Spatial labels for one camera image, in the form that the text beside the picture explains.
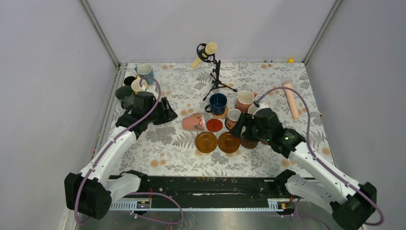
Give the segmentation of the brown wooden knob lid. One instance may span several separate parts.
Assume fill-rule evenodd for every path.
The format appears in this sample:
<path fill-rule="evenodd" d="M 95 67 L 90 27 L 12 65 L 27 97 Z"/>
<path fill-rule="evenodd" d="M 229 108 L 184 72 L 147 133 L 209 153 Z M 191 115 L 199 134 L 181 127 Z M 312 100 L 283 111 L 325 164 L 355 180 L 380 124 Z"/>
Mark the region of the brown wooden knob lid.
<path fill-rule="evenodd" d="M 221 134 L 217 140 L 219 149 L 227 154 L 236 152 L 240 147 L 240 140 L 229 132 Z"/>

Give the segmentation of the dark brown coaster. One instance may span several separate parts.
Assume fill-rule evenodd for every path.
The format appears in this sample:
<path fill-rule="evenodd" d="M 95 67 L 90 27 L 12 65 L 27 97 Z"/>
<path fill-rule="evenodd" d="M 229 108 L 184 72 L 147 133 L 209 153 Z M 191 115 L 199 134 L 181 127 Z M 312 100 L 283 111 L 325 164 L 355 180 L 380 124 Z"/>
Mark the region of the dark brown coaster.
<path fill-rule="evenodd" d="M 246 149 L 254 149 L 258 145 L 258 143 L 258 141 L 247 140 L 245 137 L 240 138 L 240 144 Z"/>

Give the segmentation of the dark blue mug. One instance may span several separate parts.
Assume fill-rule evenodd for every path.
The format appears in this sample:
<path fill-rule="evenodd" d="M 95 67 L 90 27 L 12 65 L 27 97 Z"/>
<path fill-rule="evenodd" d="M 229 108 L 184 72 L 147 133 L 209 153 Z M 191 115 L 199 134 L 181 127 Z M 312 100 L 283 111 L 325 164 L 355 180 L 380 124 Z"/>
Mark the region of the dark blue mug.
<path fill-rule="evenodd" d="M 210 96 L 209 104 L 204 108 L 205 112 L 214 115 L 222 115 L 226 110 L 227 97 L 222 93 L 215 93 Z"/>

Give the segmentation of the red round coaster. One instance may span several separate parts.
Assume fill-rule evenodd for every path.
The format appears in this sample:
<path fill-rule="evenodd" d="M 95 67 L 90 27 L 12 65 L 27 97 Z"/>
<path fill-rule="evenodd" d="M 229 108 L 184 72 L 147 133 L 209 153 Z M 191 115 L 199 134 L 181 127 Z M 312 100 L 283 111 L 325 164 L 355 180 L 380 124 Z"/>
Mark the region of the red round coaster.
<path fill-rule="evenodd" d="M 223 122 L 219 119 L 210 119 L 206 122 L 206 128 L 210 132 L 218 132 L 223 128 Z"/>

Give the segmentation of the woven rattan coaster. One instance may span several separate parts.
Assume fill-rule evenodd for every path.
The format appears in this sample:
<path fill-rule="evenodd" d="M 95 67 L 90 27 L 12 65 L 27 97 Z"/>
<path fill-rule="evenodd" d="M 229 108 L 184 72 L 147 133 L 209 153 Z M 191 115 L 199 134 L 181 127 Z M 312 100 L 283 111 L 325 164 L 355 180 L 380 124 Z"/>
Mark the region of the woven rattan coaster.
<path fill-rule="evenodd" d="M 227 113 L 229 111 L 228 106 L 226 106 L 224 112 L 220 115 L 215 115 L 214 113 L 211 113 L 212 117 L 216 118 L 216 119 L 225 119 L 227 117 Z"/>

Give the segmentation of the salmon mug with handle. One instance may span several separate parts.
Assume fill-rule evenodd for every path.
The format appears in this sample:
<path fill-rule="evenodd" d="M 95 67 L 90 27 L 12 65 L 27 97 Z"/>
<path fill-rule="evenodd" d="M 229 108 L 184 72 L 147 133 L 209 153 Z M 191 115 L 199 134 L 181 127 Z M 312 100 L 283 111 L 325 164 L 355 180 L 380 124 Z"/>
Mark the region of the salmon mug with handle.
<path fill-rule="evenodd" d="M 202 113 L 194 113 L 181 122 L 182 128 L 189 131 L 205 130 L 205 119 Z"/>

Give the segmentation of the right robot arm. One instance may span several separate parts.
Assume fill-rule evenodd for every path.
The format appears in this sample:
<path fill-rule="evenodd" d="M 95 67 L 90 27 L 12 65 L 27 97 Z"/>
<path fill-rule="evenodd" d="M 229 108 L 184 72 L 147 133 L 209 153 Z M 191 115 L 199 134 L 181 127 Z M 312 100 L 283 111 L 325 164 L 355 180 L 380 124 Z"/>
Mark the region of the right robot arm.
<path fill-rule="evenodd" d="M 285 170 L 277 176 L 275 193 L 281 197 L 299 196 L 329 212 L 345 230 L 357 230 L 377 210 L 377 189 L 370 182 L 361 184 L 327 162 L 294 129 L 284 128 L 275 112 L 260 108 L 254 115 L 242 113 L 230 130 L 236 138 L 264 140 L 272 150 L 310 173 L 317 183 Z"/>

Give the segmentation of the small pink mug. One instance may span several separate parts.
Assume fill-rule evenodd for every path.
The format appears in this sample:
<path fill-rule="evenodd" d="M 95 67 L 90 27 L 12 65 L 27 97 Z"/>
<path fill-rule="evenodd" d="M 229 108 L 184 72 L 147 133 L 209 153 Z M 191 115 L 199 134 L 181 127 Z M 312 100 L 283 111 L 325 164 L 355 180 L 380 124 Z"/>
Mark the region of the small pink mug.
<path fill-rule="evenodd" d="M 241 115 L 241 111 L 236 108 L 228 111 L 227 122 L 231 129 L 237 124 L 240 115 Z"/>

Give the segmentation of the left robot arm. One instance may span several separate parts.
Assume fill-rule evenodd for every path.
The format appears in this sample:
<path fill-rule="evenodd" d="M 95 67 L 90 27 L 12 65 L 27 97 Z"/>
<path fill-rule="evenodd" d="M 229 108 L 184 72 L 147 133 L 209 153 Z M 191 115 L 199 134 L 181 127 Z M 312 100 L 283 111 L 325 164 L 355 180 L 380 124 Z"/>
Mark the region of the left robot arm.
<path fill-rule="evenodd" d="M 113 167 L 134 145 L 150 123 L 161 125 L 176 119 L 166 97 L 139 92 L 134 102 L 117 119 L 113 134 L 93 160 L 79 173 L 64 180 L 67 208 L 94 219 L 102 219 L 112 203 L 130 193 L 142 197 L 148 192 L 147 175 L 131 170 L 111 179 Z"/>

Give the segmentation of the brown wooden coaster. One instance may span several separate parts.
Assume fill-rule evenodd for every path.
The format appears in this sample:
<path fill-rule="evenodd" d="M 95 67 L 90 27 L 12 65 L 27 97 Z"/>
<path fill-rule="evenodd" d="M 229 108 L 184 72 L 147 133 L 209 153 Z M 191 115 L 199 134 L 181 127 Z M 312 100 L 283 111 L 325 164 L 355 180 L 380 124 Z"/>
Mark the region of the brown wooden coaster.
<path fill-rule="evenodd" d="M 211 153 L 217 147 L 217 137 L 211 132 L 202 132 L 196 136 L 195 146 L 202 153 Z"/>

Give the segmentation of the light green mug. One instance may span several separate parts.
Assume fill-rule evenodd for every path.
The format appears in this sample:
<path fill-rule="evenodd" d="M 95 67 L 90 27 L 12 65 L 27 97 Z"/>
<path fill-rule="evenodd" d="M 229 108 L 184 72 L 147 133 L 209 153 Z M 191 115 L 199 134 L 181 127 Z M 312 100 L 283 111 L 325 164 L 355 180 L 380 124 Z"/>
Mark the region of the light green mug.
<path fill-rule="evenodd" d="M 251 105 L 249 108 L 248 108 L 248 114 L 250 114 L 250 115 L 254 115 L 255 113 L 256 113 L 256 111 L 258 110 L 258 106 L 256 106 L 256 105 Z"/>

